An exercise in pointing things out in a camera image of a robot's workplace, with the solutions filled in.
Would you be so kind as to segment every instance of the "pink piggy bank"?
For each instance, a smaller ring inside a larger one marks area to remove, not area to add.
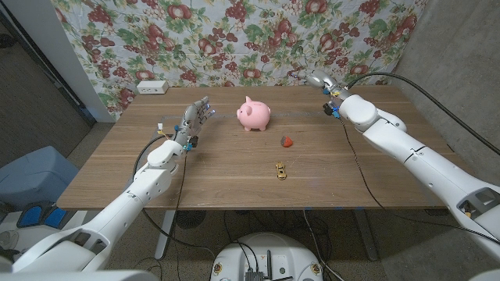
[[[236,116],[246,131],[251,129],[265,130],[271,117],[271,108],[260,101],[252,101],[247,97],[247,102],[236,111]]]

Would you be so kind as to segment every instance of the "fruit pattern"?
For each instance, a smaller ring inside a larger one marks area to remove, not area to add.
[[[171,87],[341,83],[392,71],[427,0],[52,0],[102,103],[118,119],[141,80]],[[386,84],[370,77],[364,84]]]

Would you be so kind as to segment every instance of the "white cable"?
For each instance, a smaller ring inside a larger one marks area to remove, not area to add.
[[[310,264],[306,265],[306,266],[305,266],[305,268],[304,268],[304,269],[300,272],[300,274],[298,275],[298,278],[297,278],[297,279],[295,279],[295,280],[300,280],[300,277],[302,276],[302,273],[304,273],[304,271],[305,271],[305,270],[306,270],[309,266],[311,266],[311,265],[313,265],[313,264],[314,264],[314,262],[313,262],[313,261],[311,261],[311,263],[310,263]]]
[[[330,268],[330,266],[328,266],[328,264],[324,261],[321,261],[326,267],[328,270],[330,270],[330,272],[332,272],[340,281],[345,281],[342,279],[342,277],[336,272],[334,271],[333,269]]]
[[[305,210],[304,210],[304,219],[305,219],[305,223],[307,223],[307,226],[309,227],[309,231],[311,231],[312,239],[314,240],[314,245],[316,246],[316,250],[318,251],[318,257],[320,257],[321,263],[323,263],[323,265],[325,265],[325,267],[327,267],[327,269],[330,270],[330,272],[332,272],[340,281],[345,281],[342,279],[340,274],[338,274],[333,269],[331,269],[330,266],[328,266],[328,264],[321,258],[320,248],[318,247],[318,243],[316,242],[316,237],[314,236],[313,229],[311,228],[311,225],[309,224],[309,220],[307,219],[307,215],[305,214]]]

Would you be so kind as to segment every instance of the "blue bin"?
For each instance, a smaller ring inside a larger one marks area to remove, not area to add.
[[[0,201],[17,211],[38,201],[56,202],[77,173],[55,148],[38,149],[0,169]]]

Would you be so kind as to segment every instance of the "piggy bank ear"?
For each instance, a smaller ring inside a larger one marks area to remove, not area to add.
[[[250,106],[245,106],[245,112],[247,112],[247,115],[249,116],[250,114],[252,114],[252,108]]]

